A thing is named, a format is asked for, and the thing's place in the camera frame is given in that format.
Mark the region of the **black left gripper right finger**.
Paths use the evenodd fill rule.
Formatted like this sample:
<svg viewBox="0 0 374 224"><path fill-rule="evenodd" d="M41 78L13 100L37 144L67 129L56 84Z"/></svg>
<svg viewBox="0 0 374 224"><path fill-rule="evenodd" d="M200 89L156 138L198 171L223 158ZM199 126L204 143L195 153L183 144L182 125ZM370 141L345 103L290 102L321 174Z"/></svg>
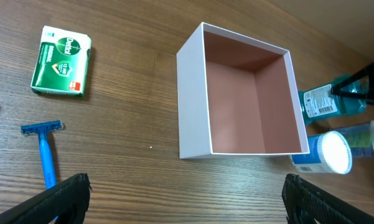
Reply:
<svg viewBox="0 0 374 224"><path fill-rule="evenodd" d="M300 175L286 176L281 196L288 224L374 223L374 216L322 190Z"/></svg>

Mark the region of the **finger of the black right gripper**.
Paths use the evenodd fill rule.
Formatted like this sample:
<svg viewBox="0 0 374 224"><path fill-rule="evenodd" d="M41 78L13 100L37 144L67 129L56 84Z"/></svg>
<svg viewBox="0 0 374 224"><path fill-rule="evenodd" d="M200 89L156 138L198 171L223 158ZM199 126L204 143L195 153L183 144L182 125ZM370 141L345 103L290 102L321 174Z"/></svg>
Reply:
<svg viewBox="0 0 374 224"><path fill-rule="evenodd" d="M342 88L354 83L359 85L357 93L342 90ZM374 62L334 85L330 92L333 95L363 100L370 105L374 105Z"/></svg>

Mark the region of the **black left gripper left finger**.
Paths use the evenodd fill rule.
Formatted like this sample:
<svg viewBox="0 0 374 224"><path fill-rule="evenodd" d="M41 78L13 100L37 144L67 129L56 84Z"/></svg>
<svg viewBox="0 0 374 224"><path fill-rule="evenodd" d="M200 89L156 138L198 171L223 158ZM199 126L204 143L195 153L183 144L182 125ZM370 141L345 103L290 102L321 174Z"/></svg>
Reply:
<svg viewBox="0 0 374 224"><path fill-rule="evenodd" d="M88 174L75 174L0 213L0 224L82 224L90 204Z"/></svg>

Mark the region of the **teal mouthwash bottle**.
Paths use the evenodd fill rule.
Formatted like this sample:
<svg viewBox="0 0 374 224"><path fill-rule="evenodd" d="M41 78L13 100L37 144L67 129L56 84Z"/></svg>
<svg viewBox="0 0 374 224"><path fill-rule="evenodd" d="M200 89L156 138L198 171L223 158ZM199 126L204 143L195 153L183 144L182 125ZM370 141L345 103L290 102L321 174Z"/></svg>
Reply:
<svg viewBox="0 0 374 224"><path fill-rule="evenodd" d="M350 74L337 77L333 82L317 88L299 91L299 101L304 124L336 116L351 116L363 113L367 104L363 100L340 97L331 94L331 88L350 77Z"/></svg>

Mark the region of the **clear spray bottle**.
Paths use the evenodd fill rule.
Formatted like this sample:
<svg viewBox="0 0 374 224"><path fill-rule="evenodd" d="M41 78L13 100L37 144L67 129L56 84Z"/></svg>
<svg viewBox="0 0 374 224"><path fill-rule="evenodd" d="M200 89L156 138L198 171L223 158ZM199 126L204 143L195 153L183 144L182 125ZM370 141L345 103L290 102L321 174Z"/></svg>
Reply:
<svg viewBox="0 0 374 224"><path fill-rule="evenodd" d="M348 142L352 157L374 157L374 120L355 126L333 128Z"/></svg>

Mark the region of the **white pink-lined box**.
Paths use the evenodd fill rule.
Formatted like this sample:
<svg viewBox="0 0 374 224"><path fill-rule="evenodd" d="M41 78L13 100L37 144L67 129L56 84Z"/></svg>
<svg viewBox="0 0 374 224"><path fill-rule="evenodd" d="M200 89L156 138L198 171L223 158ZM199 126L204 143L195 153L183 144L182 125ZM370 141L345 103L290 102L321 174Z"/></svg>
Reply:
<svg viewBox="0 0 374 224"><path fill-rule="evenodd" d="M176 60L180 158L309 152L290 51L203 22Z"/></svg>

